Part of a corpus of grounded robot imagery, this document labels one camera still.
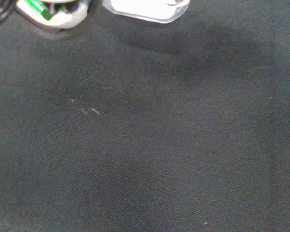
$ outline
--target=small white debris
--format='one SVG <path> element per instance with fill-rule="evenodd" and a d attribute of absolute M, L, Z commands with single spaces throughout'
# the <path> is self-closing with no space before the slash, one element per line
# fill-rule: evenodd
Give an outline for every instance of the small white debris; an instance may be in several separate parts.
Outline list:
<path fill-rule="evenodd" d="M 87 111 L 85 111 L 84 109 L 80 109 L 85 115 L 88 114 Z"/>
<path fill-rule="evenodd" d="M 100 114 L 96 109 L 91 108 L 92 111 L 96 112 L 97 114 Z"/>

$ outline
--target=white and green object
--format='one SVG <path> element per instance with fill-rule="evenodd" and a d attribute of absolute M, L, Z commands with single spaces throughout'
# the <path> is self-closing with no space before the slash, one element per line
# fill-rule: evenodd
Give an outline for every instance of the white and green object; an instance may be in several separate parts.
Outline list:
<path fill-rule="evenodd" d="M 43 26 L 69 29 L 87 16 L 91 0 L 19 0 L 18 11 Z"/>

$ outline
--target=white plastic container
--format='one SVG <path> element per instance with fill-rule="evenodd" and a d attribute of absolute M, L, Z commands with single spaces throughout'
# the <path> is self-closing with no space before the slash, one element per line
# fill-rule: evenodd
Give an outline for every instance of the white plastic container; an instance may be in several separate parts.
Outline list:
<path fill-rule="evenodd" d="M 157 23 L 170 23 L 188 8 L 190 0 L 103 0 L 114 14 Z"/>

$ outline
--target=black fabric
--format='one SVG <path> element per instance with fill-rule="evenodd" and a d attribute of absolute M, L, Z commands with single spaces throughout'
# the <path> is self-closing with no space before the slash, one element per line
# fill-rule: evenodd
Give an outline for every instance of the black fabric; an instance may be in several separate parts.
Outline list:
<path fill-rule="evenodd" d="M 0 27 L 0 231 L 290 231 L 290 1 L 90 23 Z"/>

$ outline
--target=dark gray fabric surface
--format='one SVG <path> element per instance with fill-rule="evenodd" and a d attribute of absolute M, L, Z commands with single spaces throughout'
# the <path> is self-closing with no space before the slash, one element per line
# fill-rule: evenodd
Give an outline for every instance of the dark gray fabric surface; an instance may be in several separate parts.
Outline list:
<path fill-rule="evenodd" d="M 90 22 L 0 27 L 0 231 L 290 231 L 290 1 Z"/>

